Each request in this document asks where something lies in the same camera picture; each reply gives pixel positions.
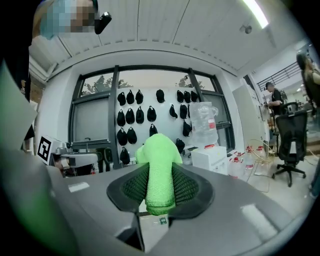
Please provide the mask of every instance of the tree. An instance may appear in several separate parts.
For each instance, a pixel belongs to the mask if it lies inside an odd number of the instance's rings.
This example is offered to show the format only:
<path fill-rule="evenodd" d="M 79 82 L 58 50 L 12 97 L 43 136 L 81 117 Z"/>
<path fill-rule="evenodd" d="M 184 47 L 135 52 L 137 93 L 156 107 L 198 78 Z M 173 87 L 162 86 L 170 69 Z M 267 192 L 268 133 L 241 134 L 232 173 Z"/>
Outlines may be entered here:
<path fill-rule="evenodd" d="M 175 87 L 187 87 L 187 88 L 192 88 L 191 83 L 187 83 L 190 82 L 189 76 L 185 75 L 184 77 L 182 77 L 179 81 L 179 83 L 175 83 Z M 202 85 L 202 81 L 198 81 L 199 87 L 200 89 L 204 89 L 205 87 Z"/>
<path fill-rule="evenodd" d="M 132 85 L 125 82 L 125 80 L 120 79 L 118 82 L 118 89 L 133 87 Z"/>
<path fill-rule="evenodd" d="M 95 94 L 95 93 L 101 93 L 101 92 L 105 92 L 111 89 L 112 86 L 112 78 L 108 78 L 105 81 L 105 77 L 102 74 L 97 81 L 95 81 L 93 83 L 93 85 L 89 84 L 89 83 L 85 83 L 83 85 L 84 90 L 82 90 L 81 92 L 81 96 L 86 96 L 86 95 L 90 95 L 90 94 Z M 118 83 L 118 88 L 128 88 L 128 87 L 133 87 L 132 85 L 128 84 L 127 82 L 125 82 L 123 79 L 119 80 Z"/>

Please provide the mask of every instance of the green cloth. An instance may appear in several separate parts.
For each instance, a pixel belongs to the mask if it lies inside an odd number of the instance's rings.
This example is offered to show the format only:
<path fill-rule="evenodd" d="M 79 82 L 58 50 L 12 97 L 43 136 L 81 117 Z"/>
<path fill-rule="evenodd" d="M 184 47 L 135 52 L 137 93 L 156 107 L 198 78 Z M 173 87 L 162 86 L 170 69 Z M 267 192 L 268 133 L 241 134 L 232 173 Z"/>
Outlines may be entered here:
<path fill-rule="evenodd" d="M 135 152 L 135 159 L 149 163 L 146 210 L 156 216 L 167 214 L 176 206 L 172 163 L 182 164 L 176 145 L 163 134 L 154 134 Z"/>

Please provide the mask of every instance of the plastic bag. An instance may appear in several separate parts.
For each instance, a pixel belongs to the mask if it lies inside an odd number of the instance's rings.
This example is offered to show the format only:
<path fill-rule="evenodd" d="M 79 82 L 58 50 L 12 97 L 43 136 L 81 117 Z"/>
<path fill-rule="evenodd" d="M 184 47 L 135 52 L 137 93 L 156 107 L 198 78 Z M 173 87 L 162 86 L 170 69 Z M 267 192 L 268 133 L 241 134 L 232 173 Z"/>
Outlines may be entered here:
<path fill-rule="evenodd" d="M 204 148 L 214 145 L 218 141 L 215 116 L 219 110 L 211 102 L 197 102 L 190 105 L 190 119 L 192 124 L 192 145 Z"/>

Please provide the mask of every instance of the white cardboard box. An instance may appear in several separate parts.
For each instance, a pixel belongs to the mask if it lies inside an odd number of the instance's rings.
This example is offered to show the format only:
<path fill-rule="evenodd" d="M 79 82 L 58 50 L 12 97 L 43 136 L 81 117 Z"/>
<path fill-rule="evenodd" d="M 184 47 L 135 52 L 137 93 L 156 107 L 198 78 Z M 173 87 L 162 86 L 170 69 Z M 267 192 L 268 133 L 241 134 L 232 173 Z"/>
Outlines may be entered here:
<path fill-rule="evenodd" d="M 227 149 L 214 146 L 207 149 L 197 148 L 191 152 L 192 165 L 211 172 L 228 175 Z"/>

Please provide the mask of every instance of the white ceiling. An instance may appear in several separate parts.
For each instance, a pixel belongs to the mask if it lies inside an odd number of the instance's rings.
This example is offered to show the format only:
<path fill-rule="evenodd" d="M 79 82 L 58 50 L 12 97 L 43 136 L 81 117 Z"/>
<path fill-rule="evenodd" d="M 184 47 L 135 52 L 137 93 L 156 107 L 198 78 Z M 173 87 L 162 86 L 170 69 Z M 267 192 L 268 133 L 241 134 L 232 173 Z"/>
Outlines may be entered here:
<path fill-rule="evenodd" d="M 303 38 L 293 19 L 277 0 L 258 0 L 269 26 L 261 29 L 242 0 L 99 0 L 100 13 L 112 21 L 94 33 L 39 36 L 30 55 L 53 74 L 94 56 L 127 50 L 175 52 L 242 75 Z M 252 32 L 240 32 L 245 24 Z"/>

